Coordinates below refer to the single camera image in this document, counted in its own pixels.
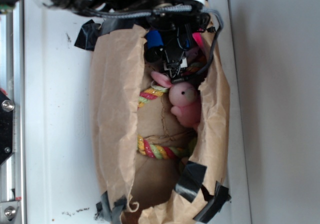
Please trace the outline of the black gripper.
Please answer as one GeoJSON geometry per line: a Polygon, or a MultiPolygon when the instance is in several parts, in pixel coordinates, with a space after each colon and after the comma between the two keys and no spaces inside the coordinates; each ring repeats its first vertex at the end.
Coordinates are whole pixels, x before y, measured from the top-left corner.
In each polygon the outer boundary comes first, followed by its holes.
{"type": "Polygon", "coordinates": [[[193,32],[202,32],[209,24],[209,14],[202,12],[206,0],[151,0],[153,13],[147,23],[161,32],[189,26],[193,32]]]}

